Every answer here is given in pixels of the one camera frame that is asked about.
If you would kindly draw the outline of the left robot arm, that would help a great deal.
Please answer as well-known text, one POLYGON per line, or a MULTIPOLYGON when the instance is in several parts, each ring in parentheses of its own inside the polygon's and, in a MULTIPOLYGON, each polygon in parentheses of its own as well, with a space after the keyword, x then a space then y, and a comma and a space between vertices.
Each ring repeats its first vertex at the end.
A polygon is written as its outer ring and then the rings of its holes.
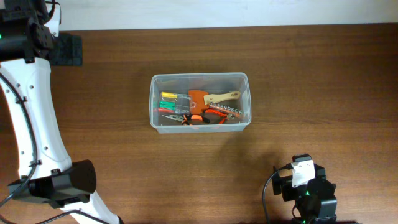
POLYGON ((8 199, 50 205, 79 223, 121 223, 97 193, 93 163, 73 162, 60 135, 51 68, 83 63, 81 38, 61 34, 61 21, 57 1, 1 2, 1 88, 19 151, 8 199))

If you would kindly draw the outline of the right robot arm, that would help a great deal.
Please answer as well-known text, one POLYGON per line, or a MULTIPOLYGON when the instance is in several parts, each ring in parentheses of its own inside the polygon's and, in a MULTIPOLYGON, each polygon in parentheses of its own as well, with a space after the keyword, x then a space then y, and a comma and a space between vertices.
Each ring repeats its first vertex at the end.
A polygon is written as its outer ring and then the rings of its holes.
POLYGON ((293 202, 300 216, 296 223, 336 223, 336 185, 326 178, 325 168, 314 163, 309 154, 292 157, 283 167, 273 167, 269 179, 274 195, 285 202, 293 202))

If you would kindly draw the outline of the orange black needle-nose pliers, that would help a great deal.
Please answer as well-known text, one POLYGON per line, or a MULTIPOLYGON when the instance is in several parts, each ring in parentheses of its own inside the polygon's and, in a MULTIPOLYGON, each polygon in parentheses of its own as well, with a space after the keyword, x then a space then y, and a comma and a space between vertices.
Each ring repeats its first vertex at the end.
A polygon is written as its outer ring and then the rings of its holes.
POLYGON ((190 121, 201 121, 206 124, 210 122, 208 118, 200 115, 163 115, 163 117, 181 122, 182 125, 190 125, 190 121))

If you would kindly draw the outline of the orange socket bit holder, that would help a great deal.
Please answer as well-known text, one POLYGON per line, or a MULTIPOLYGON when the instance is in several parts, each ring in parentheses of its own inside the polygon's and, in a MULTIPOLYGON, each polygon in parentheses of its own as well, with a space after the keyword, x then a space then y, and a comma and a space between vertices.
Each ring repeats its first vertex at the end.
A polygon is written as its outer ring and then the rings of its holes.
POLYGON ((241 111, 237 108, 227 106, 227 105, 222 105, 219 103, 211 102, 208 106, 211 109, 218 110, 218 111, 224 112, 226 114, 231 114, 232 116, 237 117, 237 118, 242 118, 244 116, 243 111, 241 111))

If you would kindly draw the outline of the red handled cutting pliers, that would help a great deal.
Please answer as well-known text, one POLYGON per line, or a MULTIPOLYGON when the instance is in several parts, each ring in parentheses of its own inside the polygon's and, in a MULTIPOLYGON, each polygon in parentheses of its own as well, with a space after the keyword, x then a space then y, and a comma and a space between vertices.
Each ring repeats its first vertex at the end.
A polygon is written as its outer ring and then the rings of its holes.
POLYGON ((215 109, 205 110, 204 115, 209 116, 209 120, 217 124, 225 124, 227 121, 235 119, 234 115, 215 109))

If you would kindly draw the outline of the clear screwdriver set case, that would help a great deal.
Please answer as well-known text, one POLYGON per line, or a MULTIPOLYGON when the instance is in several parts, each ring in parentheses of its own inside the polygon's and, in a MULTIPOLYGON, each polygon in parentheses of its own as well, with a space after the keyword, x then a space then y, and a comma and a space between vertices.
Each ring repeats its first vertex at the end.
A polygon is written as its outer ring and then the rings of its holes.
POLYGON ((176 114, 190 114, 197 104, 191 95, 162 91, 160 93, 159 108, 171 110, 176 114))

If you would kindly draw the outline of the orange scraper with wooden handle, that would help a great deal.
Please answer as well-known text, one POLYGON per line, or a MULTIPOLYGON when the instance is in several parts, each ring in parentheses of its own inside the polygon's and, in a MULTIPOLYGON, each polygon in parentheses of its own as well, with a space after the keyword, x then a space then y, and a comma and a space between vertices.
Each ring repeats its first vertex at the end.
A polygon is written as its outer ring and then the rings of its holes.
POLYGON ((241 96, 240 91, 232 91, 224 94, 209 94, 203 90, 188 90, 190 99, 191 114, 201 114, 209 108, 210 103, 220 103, 227 100, 238 100, 241 96))

